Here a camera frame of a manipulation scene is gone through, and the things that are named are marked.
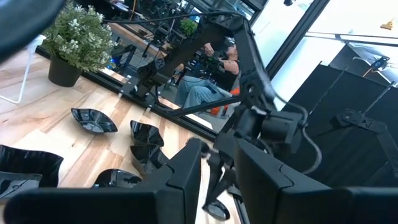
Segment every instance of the green leaves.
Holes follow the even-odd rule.
[[[192,34],[197,29],[197,27],[198,27],[198,24],[196,22],[193,22],[190,19],[184,19],[181,21],[181,29],[184,31],[184,34],[187,37],[192,36]]]
[[[103,15],[93,7],[85,10],[69,1],[44,32],[43,47],[70,65],[96,72],[107,66],[109,53],[116,46],[110,27],[102,25],[102,20]]]

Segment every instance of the camera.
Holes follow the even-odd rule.
[[[285,6],[291,6],[296,0],[284,0]]]

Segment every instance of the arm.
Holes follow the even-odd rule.
[[[211,57],[214,54],[214,49],[210,43],[205,44],[203,47],[207,56]]]
[[[236,63],[235,61],[232,60],[221,60],[219,59],[221,63],[223,63],[224,65],[224,69],[226,71],[231,72],[234,75],[238,75],[239,74],[239,66],[238,63]]]

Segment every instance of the orange chair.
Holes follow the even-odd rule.
[[[232,94],[232,95],[238,95],[238,94],[240,94],[239,87],[237,87],[236,89],[231,90],[229,93]],[[221,109],[220,106],[219,106],[219,107],[216,107],[216,108],[213,108],[213,109],[211,109],[210,114],[211,114],[211,115],[217,116],[218,113],[220,112],[220,109]],[[223,109],[224,109],[224,111],[226,111],[226,110],[228,109],[228,105],[224,105],[224,108],[223,108]]]

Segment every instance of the black flower pot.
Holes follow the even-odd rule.
[[[75,120],[91,133],[103,134],[118,131],[118,127],[111,118],[98,110],[72,108],[70,111]]]
[[[99,174],[93,188],[99,187],[121,187],[132,188],[142,179],[134,174],[119,169],[108,169]]]
[[[10,174],[26,174],[26,180],[39,180],[37,176],[33,176],[39,174],[41,175],[39,187],[58,186],[58,173],[62,161],[62,157],[50,152],[29,151],[0,145],[0,171]],[[21,179],[5,175],[2,178]]]
[[[65,60],[51,55],[49,80],[57,85],[72,87],[81,75],[81,70],[70,65]]]

